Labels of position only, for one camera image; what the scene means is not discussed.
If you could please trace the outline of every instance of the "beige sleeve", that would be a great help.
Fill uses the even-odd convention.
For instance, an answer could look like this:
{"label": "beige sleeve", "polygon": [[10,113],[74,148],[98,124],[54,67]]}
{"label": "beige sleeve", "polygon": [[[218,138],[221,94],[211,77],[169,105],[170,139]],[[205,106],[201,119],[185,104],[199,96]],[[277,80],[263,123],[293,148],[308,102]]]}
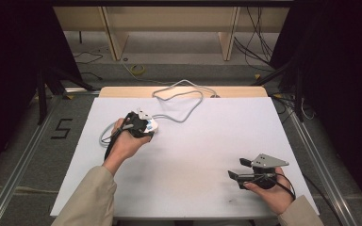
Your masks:
{"label": "beige sleeve", "polygon": [[296,199],[283,214],[278,216],[278,220],[282,226],[323,226],[305,196]]}
{"label": "beige sleeve", "polygon": [[90,169],[52,225],[111,225],[116,187],[106,168]]}

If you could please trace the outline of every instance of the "handheld controller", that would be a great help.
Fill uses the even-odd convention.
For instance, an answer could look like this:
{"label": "handheld controller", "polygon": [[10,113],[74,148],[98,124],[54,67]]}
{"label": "handheld controller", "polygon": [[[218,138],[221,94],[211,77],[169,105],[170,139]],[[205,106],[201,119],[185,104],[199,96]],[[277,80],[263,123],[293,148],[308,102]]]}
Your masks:
{"label": "handheld controller", "polygon": [[288,162],[269,155],[260,154],[254,161],[240,158],[239,162],[242,166],[252,168],[253,174],[236,174],[228,171],[228,176],[237,181],[240,189],[246,189],[245,183],[255,183],[263,189],[270,189],[275,186],[277,175],[275,167],[283,167],[289,165]]}
{"label": "handheld controller", "polygon": [[125,116],[122,125],[110,137],[110,143],[108,144],[105,153],[105,160],[122,131],[128,130],[133,137],[141,138],[148,136],[153,137],[155,132],[157,132],[157,129],[157,122],[150,115],[140,110],[140,108],[138,108],[138,114],[131,111]]}

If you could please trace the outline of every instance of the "metal rail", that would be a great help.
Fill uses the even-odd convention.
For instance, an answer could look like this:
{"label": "metal rail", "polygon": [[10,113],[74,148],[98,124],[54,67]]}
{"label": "metal rail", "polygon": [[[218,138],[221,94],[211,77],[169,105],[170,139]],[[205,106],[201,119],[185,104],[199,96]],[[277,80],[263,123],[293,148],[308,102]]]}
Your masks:
{"label": "metal rail", "polygon": [[35,130],[32,138],[30,139],[30,141],[27,144],[27,147],[25,148],[22,157],[20,158],[14,171],[11,173],[10,177],[8,178],[8,181],[2,188],[2,191],[0,192],[0,219],[5,213],[5,210],[8,207],[8,203],[10,202],[17,185],[22,180],[25,170],[27,169],[28,163],[30,162],[32,156],[34,155],[34,152],[37,151],[42,135],[45,132],[46,127],[49,124],[49,121],[51,120],[52,115],[56,107],[60,103],[60,101],[61,101],[61,96],[54,96],[54,98],[51,100],[51,104],[45,121],[41,125],[39,125]]}
{"label": "metal rail", "polygon": [[325,163],[323,162],[319,150],[308,133],[304,122],[300,122],[294,113],[291,115],[291,117],[293,124],[295,125],[295,128],[298,131],[302,142],[304,143],[307,153],[309,154],[311,161],[313,162],[314,167],[320,176],[325,191],[328,193],[329,199],[334,205],[341,222],[346,226],[357,225],[348,203],[346,203],[342,193],[337,188],[337,184],[331,176]]}

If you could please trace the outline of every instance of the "black backdrop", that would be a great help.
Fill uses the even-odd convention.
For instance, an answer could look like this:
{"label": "black backdrop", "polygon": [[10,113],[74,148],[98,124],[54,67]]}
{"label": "black backdrop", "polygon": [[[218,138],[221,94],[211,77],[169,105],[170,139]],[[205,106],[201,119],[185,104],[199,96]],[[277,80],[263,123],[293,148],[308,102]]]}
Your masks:
{"label": "black backdrop", "polygon": [[52,65],[81,78],[53,9],[0,4],[0,153]]}
{"label": "black backdrop", "polygon": [[[301,58],[304,96],[362,190],[362,1],[330,3]],[[308,21],[293,19],[303,14],[315,15],[299,7],[289,12],[271,59],[275,68],[288,61],[304,36]]]}

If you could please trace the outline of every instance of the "printed number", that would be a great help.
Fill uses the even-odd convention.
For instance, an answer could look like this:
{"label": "printed number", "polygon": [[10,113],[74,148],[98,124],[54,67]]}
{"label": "printed number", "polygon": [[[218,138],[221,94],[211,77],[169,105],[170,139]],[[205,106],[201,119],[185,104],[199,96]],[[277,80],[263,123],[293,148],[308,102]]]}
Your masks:
{"label": "printed number", "polygon": [[56,131],[66,131],[66,134],[64,134],[64,136],[62,137],[51,137],[51,139],[64,139],[67,137],[67,135],[70,132],[70,128],[60,128],[61,122],[62,121],[72,121],[73,119],[60,119],[60,121],[58,122]]}

